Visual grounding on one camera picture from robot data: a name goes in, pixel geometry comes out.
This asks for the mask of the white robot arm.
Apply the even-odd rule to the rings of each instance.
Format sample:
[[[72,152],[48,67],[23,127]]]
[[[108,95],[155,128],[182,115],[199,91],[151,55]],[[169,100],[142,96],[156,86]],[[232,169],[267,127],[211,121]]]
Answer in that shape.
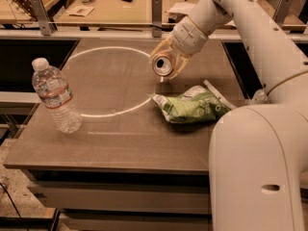
[[[308,165],[307,58],[256,0],[199,0],[151,54],[175,77],[218,26],[233,21],[269,99],[232,110],[209,145],[214,231],[304,231]]]

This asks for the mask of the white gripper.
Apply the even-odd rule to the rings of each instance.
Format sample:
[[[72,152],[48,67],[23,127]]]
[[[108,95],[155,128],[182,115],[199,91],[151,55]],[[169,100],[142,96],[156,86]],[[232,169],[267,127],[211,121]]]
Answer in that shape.
[[[173,79],[186,67],[191,55],[201,50],[208,37],[186,16],[173,27],[168,38],[162,40],[155,47],[150,54],[150,59],[153,60],[158,54],[172,51],[172,45],[182,53],[187,54],[178,54],[173,59],[172,71],[168,75],[169,79]]]

